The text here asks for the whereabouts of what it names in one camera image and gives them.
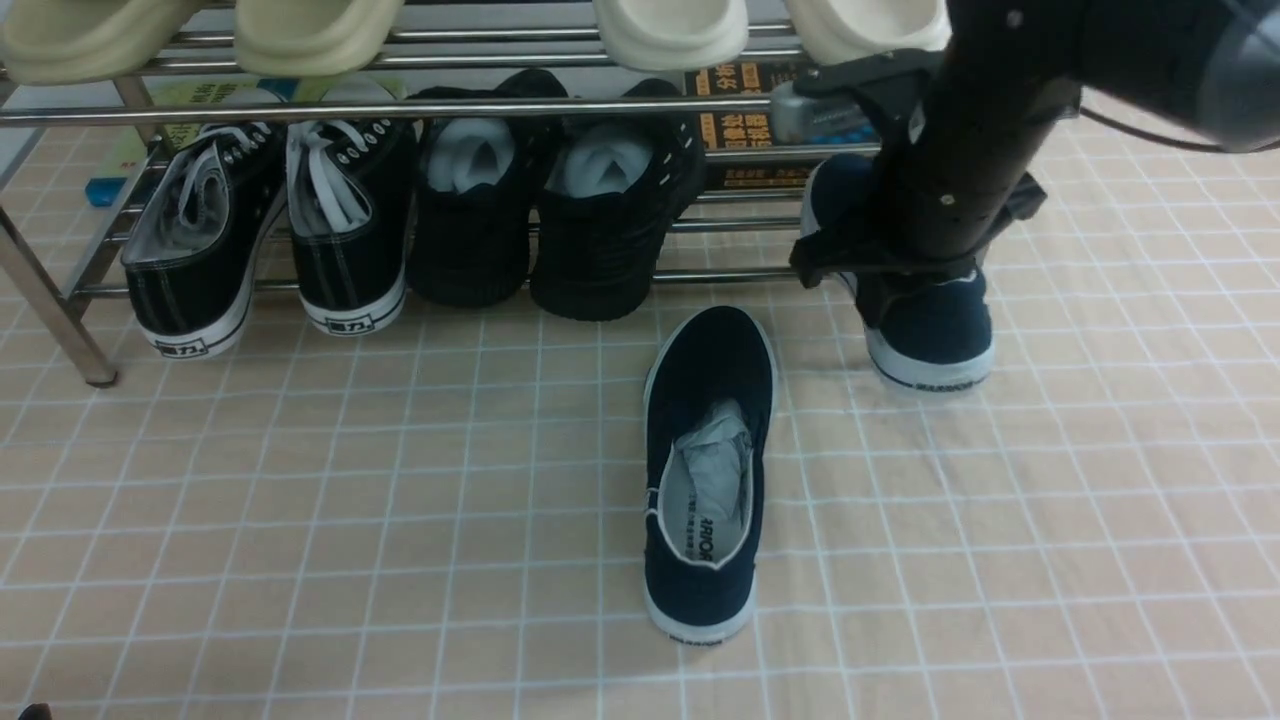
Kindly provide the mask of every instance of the navy slip-on shoe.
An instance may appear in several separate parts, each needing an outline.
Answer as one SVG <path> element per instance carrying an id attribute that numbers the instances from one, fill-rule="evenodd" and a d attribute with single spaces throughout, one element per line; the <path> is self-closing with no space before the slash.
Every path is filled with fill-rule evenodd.
<path id="1" fill-rule="evenodd" d="M 645 605 L 671 638 L 718 644 L 755 611 L 773 351 L 736 307 L 703 310 L 645 386 Z"/>
<path id="2" fill-rule="evenodd" d="M 858 186 L 869 182 L 870 167 L 859 155 L 836 155 L 818 165 L 805 184 L 801 232 L 808 236 L 835 222 Z M 836 278 L 856 297 L 854 273 Z M 987 279 L 978 269 L 896 301 L 878 325 L 864 318 L 876 369 L 895 384 L 938 396 L 987 379 L 996 352 L 986 295 Z"/>

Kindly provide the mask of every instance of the cable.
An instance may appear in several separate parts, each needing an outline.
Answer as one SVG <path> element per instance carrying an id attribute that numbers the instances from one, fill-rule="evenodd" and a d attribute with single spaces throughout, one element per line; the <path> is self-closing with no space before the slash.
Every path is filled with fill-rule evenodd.
<path id="1" fill-rule="evenodd" d="M 1204 142 L 1189 142 L 1185 140 L 1175 140 L 1172 137 L 1166 137 L 1164 135 L 1157 135 L 1153 132 L 1147 132 L 1144 129 L 1135 128 L 1121 123 L 1120 120 L 1108 118 L 1096 110 L 1088 108 L 1080 108 L 1080 115 L 1098 123 L 1103 124 L 1116 132 L 1123 132 L 1125 135 L 1137 137 L 1139 140 L 1146 140 L 1147 142 L 1155 142 L 1156 145 L 1164 145 L 1166 147 L 1175 147 L 1178 150 L 1189 150 L 1192 152 L 1212 152 L 1216 155 L 1252 155 L 1253 152 L 1267 152 L 1270 150 L 1280 150 L 1280 141 L 1272 142 L 1271 145 L 1263 145 L 1257 150 L 1248 150 L 1245 152 L 1233 152 L 1221 145 L 1208 145 Z"/>

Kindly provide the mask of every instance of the box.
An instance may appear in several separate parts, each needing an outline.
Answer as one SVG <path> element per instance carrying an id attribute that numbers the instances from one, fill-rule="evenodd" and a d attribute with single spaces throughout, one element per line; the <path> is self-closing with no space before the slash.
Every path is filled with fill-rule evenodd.
<path id="1" fill-rule="evenodd" d="M 717 97 L 726 95 L 768 95 L 774 87 L 792 81 L 814 65 L 810 63 L 726 63 L 685 76 L 685 95 Z M 699 118 L 708 150 L 746 150 L 771 147 L 773 132 L 767 113 L 703 113 Z M 808 145 L 876 142 L 870 124 L 838 137 L 818 137 Z M 760 190 L 804 187 L 818 160 L 717 163 L 708 168 L 707 190 Z"/>

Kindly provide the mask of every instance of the shoe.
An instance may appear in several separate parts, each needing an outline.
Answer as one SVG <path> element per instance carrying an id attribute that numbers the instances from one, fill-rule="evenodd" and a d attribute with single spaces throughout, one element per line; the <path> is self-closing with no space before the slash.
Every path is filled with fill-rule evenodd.
<path id="1" fill-rule="evenodd" d="M 271 77 L 358 70 L 381 50 L 404 0 L 236 0 L 236 63 Z"/>
<path id="2" fill-rule="evenodd" d="M 394 102 L 369 78 L 325 100 Z M 404 249 L 417 135 L 411 120 L 310 120 L 289 127 L 285 155 L 298 295 L 323 333 L 360 336 L 404 306 Z"/>
<path id="3" fill-rule="evenodd" d="M 699 70 L 746 47 L 745 0 L 593 0 L 609 58 L 634 70 Z"/>
<path id="4" fill-rule="evenodd" d="M 736 307 L 685 320 L 645 384 L 645 606 L 672 639 L 712 646 L 755 611 L 764 443 L 777 366 Z"/>
<path id="5" fill-rule="evenodd" d="M 155 58 L 205 0 L 14 0 L 0 59 L 22 85 L 128 74 Z"/>
<path id="6" fill-rule="evenodd" d="M 646 79 L 623 97 L 673 97 Z M 707 154 L 689 113 L 585 118 L 568 127 L 547 190 L 534 302 L 573 320 L 614 320 L 644 302 L 662 243 L 701 193 Z"/>
<path id="7" fill-rule="evenodd" d="M 413 99 L 568 97 L 547 70 L 527 69 L 495 90 L 435 87 Z M 559 119 L 458 118 L 422 133 L 417 237 L 410 287 L 424 300 L 486 307 L 529 277 L 529 211 L 563 140 Z"/>
<path id="8" fill-rule="evenodd" d="M 951 40 L 946 0 L 786 0 L 800 45 L 835 65 L 888 50 L 942 50 Z"/>
<path id="9" fill-rule="evenodd" d="M 808 236 L 835 222 L 869 173 L 870 160 L 858 155 L 818 165 L 805 186 L 801 232 Z M 854 273 L 837 279 L 858 296 Z M 876 369 L 895 384 L 931 395 L 966 391 L 984 380 L 996 359 L 986 295 L 987 279 L 978 269 L 896 301 L 879 323 L 864 318 Z"/>
<path id="10" fill-rule="evenodd" d="M 280 102 L 261 88 L 228 102 Z M 173 360 L 209 357 L 244 331 L 253 264 L 284 209 L 285 129 L 210 124 L 165 170 L 120 263 L 147 342 Z"/>

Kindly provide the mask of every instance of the slipper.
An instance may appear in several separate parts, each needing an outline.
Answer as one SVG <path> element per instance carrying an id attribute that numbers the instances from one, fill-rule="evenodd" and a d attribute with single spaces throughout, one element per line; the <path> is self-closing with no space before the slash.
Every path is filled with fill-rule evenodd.
<path id="1" fill-rule="evenodd" d="M 791 23 L 817 63 L 877 53 L 942 50 L 951 40 L 946 0 L 786 0 Z"/>
<path id="2" fill-rule="evenodd" d="M 205 0 L 14 0 L 0 59 L 22 85 L 128 74 L 155 58 Z"/>
<path id="3" fill-rule="evenodd" d="M 698 70 L 746 47 L 745 0 L 591 0 L 609 58 L 643 72 Z"/>
<path id="4" fill-rule="evenodd" d="M 274 77 L 328 77 L 367 65 L 404 0 L 238 0 L 236 61 Z"/>

